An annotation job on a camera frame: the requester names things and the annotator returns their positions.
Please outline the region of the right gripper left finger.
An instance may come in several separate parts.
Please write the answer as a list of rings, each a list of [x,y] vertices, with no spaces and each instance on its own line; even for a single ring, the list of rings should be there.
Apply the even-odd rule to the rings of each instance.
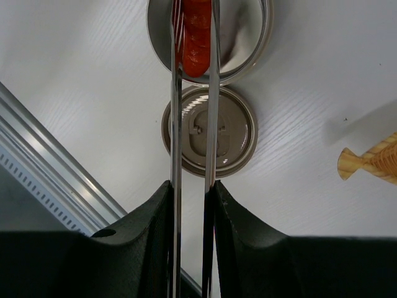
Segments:
[[[93,236],[3,232],[2,297],[166,297],[171,183]]]

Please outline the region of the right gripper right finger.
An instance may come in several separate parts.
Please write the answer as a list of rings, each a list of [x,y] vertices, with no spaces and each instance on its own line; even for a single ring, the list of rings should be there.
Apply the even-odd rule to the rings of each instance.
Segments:
[[[395,297],[396,239],[286,235],[217,181],[215,238],[222,297]]]

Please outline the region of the metal tongs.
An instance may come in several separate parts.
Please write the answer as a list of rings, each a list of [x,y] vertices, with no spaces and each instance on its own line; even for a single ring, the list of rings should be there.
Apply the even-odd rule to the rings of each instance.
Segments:
[[[212,1],[210,27],[210,67],[207,109],[207,149],[205,155],[205,198],[203,212],[202,297],[212,296],[215,206],[213,187],[216,180],[216,149],[220,95],[220,3]],[[181,187],[182,187],[182,39],[184,24],[182,1],[173,1],[171,34],[171,183],[173,188],[173,232],[170,297],[181,295]]]

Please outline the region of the red sausage piece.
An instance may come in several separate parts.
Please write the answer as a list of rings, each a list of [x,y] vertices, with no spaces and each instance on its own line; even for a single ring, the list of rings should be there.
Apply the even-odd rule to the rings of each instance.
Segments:
[[[210,66],[211,1],[174,1],[172,26],[177,66],[199,78]]]

